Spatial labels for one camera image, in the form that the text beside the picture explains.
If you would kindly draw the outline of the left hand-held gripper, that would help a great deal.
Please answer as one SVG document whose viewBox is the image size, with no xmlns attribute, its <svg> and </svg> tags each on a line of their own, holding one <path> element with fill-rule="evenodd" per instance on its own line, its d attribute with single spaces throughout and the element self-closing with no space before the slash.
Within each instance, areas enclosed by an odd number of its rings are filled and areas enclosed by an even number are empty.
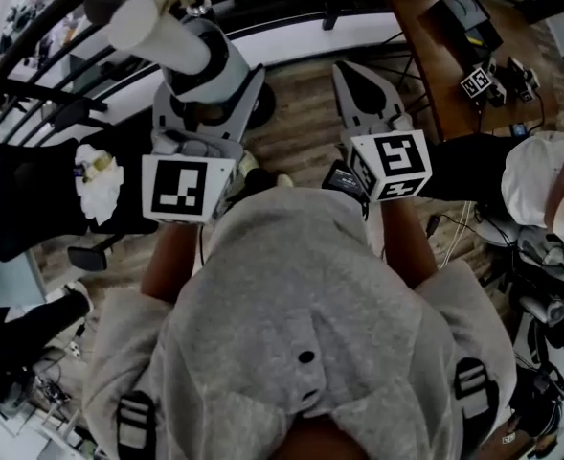
<svg viewBox="0 0 564 460">
<path fill-rule="evenodd" d="M 266 69 L 248 72 L 232 98 L 221 138 L 197 132 L 197 103 L 183 103 L 163 81 L 153 99 L 152 153 L 142 157 L 142 211 L 164 222 L 209 223 L 217 219 L 237 187 L 240 140 L 262 103 Z"/>
</svg>

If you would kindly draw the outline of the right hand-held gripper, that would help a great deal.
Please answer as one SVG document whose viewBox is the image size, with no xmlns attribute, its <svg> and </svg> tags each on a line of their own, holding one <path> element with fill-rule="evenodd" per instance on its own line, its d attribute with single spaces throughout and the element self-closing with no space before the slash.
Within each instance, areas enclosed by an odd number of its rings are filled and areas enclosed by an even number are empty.
<svg viewBox="0 0 564 460">
<path fill-rule="evenodd" d="M 414 129 L 393 84 L 353 62 L 332 66 L 344 123 L 344 161 L 363 197 L 382 202 L 416 196 L 430 179 L 426 138 Z"/>
</svg>

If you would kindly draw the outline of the person's left forearm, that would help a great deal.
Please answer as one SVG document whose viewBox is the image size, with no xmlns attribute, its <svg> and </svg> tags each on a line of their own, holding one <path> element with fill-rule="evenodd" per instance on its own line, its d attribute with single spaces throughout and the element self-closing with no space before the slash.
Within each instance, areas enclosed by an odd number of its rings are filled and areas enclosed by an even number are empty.
<svg viewBox="0 0 564 460">
<path fill-rule="evenodd" d="M 141 282 L 141 292 L 151 298 L 175 304 L 182 287 L 192 277 L 198 227 L 165 224 Z"/>
</svg>

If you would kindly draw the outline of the person's right forearm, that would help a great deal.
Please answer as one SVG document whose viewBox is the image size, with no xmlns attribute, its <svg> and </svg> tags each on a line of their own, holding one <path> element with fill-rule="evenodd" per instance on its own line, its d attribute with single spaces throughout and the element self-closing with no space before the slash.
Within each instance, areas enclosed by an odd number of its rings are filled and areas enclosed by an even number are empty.
<svg viewBox="0 0 564 460">
<path fill-rule="evenodd" d="M 409 288 L 417 288 L 438 271 L 434 253 L 410 197 L 381 205 L 384 254 L 388 266 Z"/>
</svg>

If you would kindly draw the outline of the wooden side table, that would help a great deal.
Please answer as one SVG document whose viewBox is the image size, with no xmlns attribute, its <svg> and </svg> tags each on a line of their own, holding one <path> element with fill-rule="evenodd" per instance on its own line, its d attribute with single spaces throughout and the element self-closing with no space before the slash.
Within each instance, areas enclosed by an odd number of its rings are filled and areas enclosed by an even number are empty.
<svg viewBox="0 0 564 460">
<path fill-rule="evenodd" d="M 478 106 L 462 90 L 464 70 L 448 48 L 443 24 L 432 13 L 439 0 L 388 0 L 415 59 L 441 140 L 491 131 L 511 124 L 547 120 L 554 123 L 560 105 L 554 93 L 553 67 L 539 49 L 536 31 L 515 8 L 496 0 L 480 0 L 503 39 L 494 53 L 501 63 L 513 57 L 533 69 L 540 80 L 540 99 L 524 103 L 508 98 L 505 105 Z"/>
</svg>

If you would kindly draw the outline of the black phone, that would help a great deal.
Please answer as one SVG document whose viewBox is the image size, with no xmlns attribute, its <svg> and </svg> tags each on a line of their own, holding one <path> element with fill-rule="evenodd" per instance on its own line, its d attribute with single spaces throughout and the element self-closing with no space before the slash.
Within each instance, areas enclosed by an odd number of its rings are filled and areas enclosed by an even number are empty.
<svg viewBox="0 0 564 460">
<path fill-rule="evenodd" d="M 332 163 L 322 183 L 322 188 L 342 192 L 358 202 L 366 200 L 360 183 L 347 165 L 340 159 L 336 159 Z"/>
</svg>

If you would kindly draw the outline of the spare hand-held gripper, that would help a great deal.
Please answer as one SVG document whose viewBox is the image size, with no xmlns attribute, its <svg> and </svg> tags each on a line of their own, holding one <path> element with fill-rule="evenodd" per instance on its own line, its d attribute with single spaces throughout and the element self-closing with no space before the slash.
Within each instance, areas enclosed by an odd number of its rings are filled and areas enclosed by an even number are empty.
<svg viewBox="0 0 564 460">
<path fill-rule="evenodd" d="M 507 102 L 507 90 L 496 77 L 497 63 L 493 56 L 474 66 L 462 81 L 464 93 L 474 100 L 486 99 L 493 107 L 502 107 Z"/>
<path fill-rule="evenodd" d="M 537 96 L 540 81 L 533 69 L 527 68 L 514 57 L 508 58 L 508 81 L 523 103 L 533 101 Z"/>
</svg>

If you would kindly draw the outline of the black metal railing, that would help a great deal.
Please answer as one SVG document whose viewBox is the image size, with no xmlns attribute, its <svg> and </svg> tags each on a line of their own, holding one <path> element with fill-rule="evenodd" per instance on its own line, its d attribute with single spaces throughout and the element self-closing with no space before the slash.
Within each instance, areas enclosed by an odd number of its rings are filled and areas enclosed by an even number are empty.
<svg viewBox="0 0 564 460">
<path fill-rule="evenodd" d="M 0 0 L 0 95 L 9 81 L 100 99 L 104 119 L 119 124 L 150 109 L 158 69 L 114 51 L 105 19 L 121 0 L 44 0 L 17 34 L 18 0 Z M 375 46 L 399 27 L 385 0 L 214 0 L 221 28 L 250 65 L 273 66 L 341 50 Z M 55 144 L 52 101 L 7 99 L 0 143 Z"/>
</svg>

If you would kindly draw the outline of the black box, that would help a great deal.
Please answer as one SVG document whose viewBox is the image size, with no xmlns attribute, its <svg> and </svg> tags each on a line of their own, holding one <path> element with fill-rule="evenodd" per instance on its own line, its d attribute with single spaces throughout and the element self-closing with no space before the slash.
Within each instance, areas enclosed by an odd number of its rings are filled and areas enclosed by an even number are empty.
<svg viewBox="0 0 564 460">
<path fill-rule="evenodd" d="M 483 62 L 503 44 L 478 0 L 439 0 L 429 13 L 462 66 Z"/>
</svg>

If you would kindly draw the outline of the white cloth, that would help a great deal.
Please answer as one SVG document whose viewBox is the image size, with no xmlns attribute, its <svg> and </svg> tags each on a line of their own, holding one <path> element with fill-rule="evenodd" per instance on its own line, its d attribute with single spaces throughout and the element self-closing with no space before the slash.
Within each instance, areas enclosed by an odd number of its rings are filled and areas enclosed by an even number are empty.
<svg viewBox="0 0 564 460">
<path fill-rule="evenodd" d="M 124 168 L 115 156 L 91 145 L 79 145 L 75 155 L 74 177 L 80 208 L 98 226 L 109 221 L 118 206 L 124 184 Z"/>
</svg>

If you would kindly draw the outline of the black mesh office chair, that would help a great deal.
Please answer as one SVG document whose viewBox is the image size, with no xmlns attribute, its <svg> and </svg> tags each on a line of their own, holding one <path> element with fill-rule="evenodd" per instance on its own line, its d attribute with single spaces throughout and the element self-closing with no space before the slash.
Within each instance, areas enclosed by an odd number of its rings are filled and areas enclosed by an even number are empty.
<svg viewBox="0 0 564 460">
<path fill-rule="evenodd" d="M 151 131 L 151 112 L 145 110 L 81 140 L 46 147 L 0 144 L 0 261 L 61 236 L 155 232 L 157 222 L 142 214 L 141 194 L 142 157 L 152 150 Z M 115 209 L 104 222 L 81 209 L 76 186 L 80 147 L 110 154 L 124 170 Z"/>
</svg>

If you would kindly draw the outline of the person's grey hooded top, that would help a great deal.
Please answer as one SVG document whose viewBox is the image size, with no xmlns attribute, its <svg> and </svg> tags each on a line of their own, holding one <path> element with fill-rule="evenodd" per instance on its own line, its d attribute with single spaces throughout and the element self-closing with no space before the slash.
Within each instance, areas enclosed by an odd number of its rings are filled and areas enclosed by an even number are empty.
<svg viewBox="0 0 564 460">
<path fill-rule="evenodd" d="M 496 415 L 463 417 L 465 357 L 497 383 Z M 220 219 L 174 305 L 107 293 L 82 410 L 112 460 L 134 390 L 155 406 L 155 460 L 465 460 L 515 385 L 508 333 L 468 264 L 410 288 L 371 250 L 355 200 L 275 187 Z"/>
</svg>

